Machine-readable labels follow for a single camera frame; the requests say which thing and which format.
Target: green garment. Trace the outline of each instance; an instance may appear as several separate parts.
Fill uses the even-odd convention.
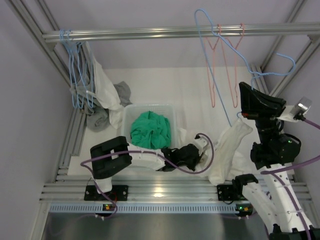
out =
[[[170,147],[171,129],[168,118],[152,111],[142,113],[131,125],[133,145],[146,149]]]

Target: laundry basket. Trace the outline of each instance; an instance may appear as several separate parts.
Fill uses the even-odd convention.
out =
[[[147,111],[152,111],[169,119],[171,128],[170,148],[178,148],[176,113],[171,104],[132,104],[126,106],[123,112],[121,135],[125,136],[128,143],[131,143],[131,125],[142,113]]]

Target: white wall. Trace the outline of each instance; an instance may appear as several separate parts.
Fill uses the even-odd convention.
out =
[[[27,239],[71,111],[66,83],[0,3],[0,239]]]
[[[320,21],[319,15],[320,1],[309,0],[299,17],[297,22]],[[278,52],[287,54],[292,57],[297,57],[300,50],[308,42],[306,36],[288,36],[284,43],[279,48]],[[286,72],[289,69],[290,63],[274,57],[266,69],[273,72]],[[307,64],[307,66],[296,76],[295,80],[288,85],[286,90],[280,95],[281,98],[287,100],[290,105],[295,104],[301,97],[306,96],[313,101],[310,111],[307,113],[307,118],[315,123],[320,123],[320,52],[318,51]],[[271,90],[281,77],[269,76],[266,77],[266,84]],[[320,131],[306,123],[286,123],[285,131],[293,134],[301,139],[302,148],[299,156],[296,159],[297,163],[304,162],[320,154]],[[313,202],[320,215],[320,162],[306,166],[296,170],[300,180],[305,181],[309,187]]]
[[[195,26],[194,12],[204,8],[215,24],[282,23],[294,0],[47,0],[59,26],[65,30],[158,28]],[[209,22],[202,13],[199,23]],[[274,37],[246,37],[239,50],[249,62],[262,63]],[[237,37],[231,38],[233,44]],[[198,38],[95,41],[90,43],[104,69],[205,67]],[[234,65],[226,48],[227,65]],[[224,66],[219,50],[216,61]]]

